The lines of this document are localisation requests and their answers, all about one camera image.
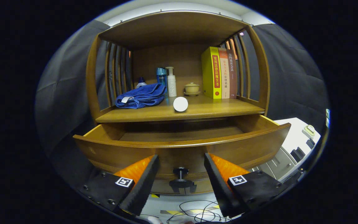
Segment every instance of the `ceiling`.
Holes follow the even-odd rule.
[[[179,3],[189,3],[189,4],[200,4],[200,5],[205,5],[205,6],[210,6],[210,7],[214,7],[214,8],[218,8],[218,9],[222,9],[224,11],[229,12],[230,14],[235,14],[238,17],[241,17],[242,15],[251,12],[252,10],[240,5],[238,3],[235,3],[233,1],[229,1],[229,0],[133,0],[130,2],[127,2],[125,4],[122,4],[118,7],[115,7],[109,11],[106,11],[104,14],[100,15],[99,17],[95,18],[98,21],[102,21],[102,22],[110,22],[110,26],[112,26],[113,24],[111,24],[112,22],[112,18],[121,15],[123,13],[126,13],[128,11],[131,10],[135,10],[141,7],[145,7],[145,6],[150,6],[150,5],[154,5],[154,4],[163,4],[163,3],[174,3],[174,2],[179,2]]]

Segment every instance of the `blue towel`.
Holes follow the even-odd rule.
[[[155,106],[161,103],[166,92],[167,87],[159,83],[141,86],[119,95],[115,101],[115,106],[119,108],[132,109],[143,108],[145,106]],[[133,98],[129,99],[126,103],[121,102],[121,100],[126,96],[131,96]]]

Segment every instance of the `wooden cabinet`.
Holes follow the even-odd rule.
[[[233,41],[234,46],[226,47],[235,49],[246,60],[246,69],[239,68],[237,99],[186,96],[189,106],[185,112],[175,112],[172,106],[175,97],[141,109],[114,106],[113,99],[134,88],[138,77],[144,77],[148,84],[155,83],[157,67],[175,68],[178,96],[183,96],[183,85],[189,82],[200,84],[202,91],[201,53],[209,46],[220,46],[240,37],[242,31],[249,34],[257,54],[259,101],[250,99],[244,44]],[[95,83],[95,60],[101,40],[110,43],[105,67],[110,107],[104,109],[99,108]],[[129,50],[131,61],[121,56]],[[132,65],[130,76],[121,68],[126,68],[128,63]],[[289,123],[278,125],[263,116],[270,95],[269,67],[256,33],[249,24],[222,15],[160,12],[117,24],[95,38],[86,77],[89,107],[96,127],[84,136],[75,135],[77,145],[96,167],[111,173],[158,154],[160,169],[153,193],[175,194],[168,183],[176,179],[172,173],[176,167],[189,169],[185,178],[197,184],[196,193],[212,191],[204,168],[205,152],[250,169],[274,157],[290,128]]]

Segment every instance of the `open drawer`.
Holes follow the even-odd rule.
[[[175,194],[168,185],[176,167],[186,167],[196,193],[212,191],[204,168],[209,152],[244,169],[271,160],[284,142],[291,124],[278,125],[258,114],[218,119],[104,123],[84,136],[75,135],[87,158],[115,173],[147,156],[158,154],[160,169],[152,192]]]

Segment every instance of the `blue bottle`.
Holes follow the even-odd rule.
[[[157,83],[167,87],[167,70],[165,68],[157,68]],[[165,98],[168,96],[168,91],[165,92]]]

